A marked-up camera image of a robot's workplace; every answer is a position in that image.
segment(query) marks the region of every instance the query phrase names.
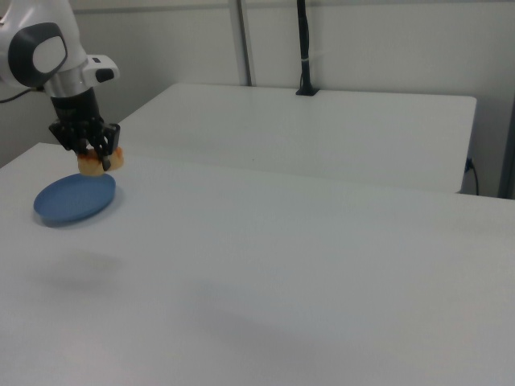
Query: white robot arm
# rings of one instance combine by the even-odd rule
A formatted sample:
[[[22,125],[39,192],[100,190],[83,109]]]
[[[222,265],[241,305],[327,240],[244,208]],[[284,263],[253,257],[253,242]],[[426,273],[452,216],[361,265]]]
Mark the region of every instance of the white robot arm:
[[[93,87],[120,75],[104,55],[86,55],[68,0],[13,0],[0,19],[0,82],[44,88],[58,120],[50,130],[66,150],[92,146],[110,168],[120,126],[106,125]]]

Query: blue plate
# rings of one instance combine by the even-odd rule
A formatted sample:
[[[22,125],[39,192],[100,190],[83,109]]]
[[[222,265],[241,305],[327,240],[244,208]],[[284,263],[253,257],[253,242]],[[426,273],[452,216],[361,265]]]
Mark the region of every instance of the blue plate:
[[[78,221],[107,207],[115,190],[116,182],[110,175],[70,175],[45,187],[35,198],[34,210],[43,220]]]

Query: table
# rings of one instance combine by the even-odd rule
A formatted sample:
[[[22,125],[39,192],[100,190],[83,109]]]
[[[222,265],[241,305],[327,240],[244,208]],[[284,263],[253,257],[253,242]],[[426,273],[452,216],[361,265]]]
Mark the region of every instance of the table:
[[[0,170],[0,384],[515,384],[515,203],[128,155],[85,222],[76,172]]]
[[[174,84],[121,122],[132,154],[461,190],[476,99]]]

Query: bread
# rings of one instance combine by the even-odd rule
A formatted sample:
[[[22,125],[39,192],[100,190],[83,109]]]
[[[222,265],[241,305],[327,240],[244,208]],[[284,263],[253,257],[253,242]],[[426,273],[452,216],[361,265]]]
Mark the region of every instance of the bread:
[[[123,166],[123,149],[118,147],[111,157],[111,167],[109,171],[120,169]],[[79,172],[82,175],[96,177],[104,174],[102,162],[97,157],[97,152],[94,149],[89,149],[87,154],[79,154],[77,157]]]

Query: black cable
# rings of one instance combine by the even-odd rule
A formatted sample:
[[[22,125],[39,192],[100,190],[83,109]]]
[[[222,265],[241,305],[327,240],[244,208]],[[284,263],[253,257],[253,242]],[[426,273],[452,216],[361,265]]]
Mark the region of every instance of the black cable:
[[[472,163],[470,168],[474,172],[474,178],[476,179],[476,195],[480,195],[480,180],[477,178],[477,172],[476,172],[476,167],[474,166],[474,163]]]
[[[465,163],[465,173],[471,169],[474,172],[474,178],[476,179],[476,195],[480,195],[480,179],[477,177],[476,165],[474,165],[472,158],[467,158],[467,162]]]
[[[14,95],[12,96],[11,98],[7,98],[7,99],[3,99],[3,100],[0,100],[0,103],[7,103],[7,102],[12,102],[14,101],[15,99],[18,99],[20,97],[23,97],[25,94],[28,94],[29,92],[31,91],[34,91],[33,88],[28,88],[27,90],[21,92],[20,94],[17,94],[17,95]]]

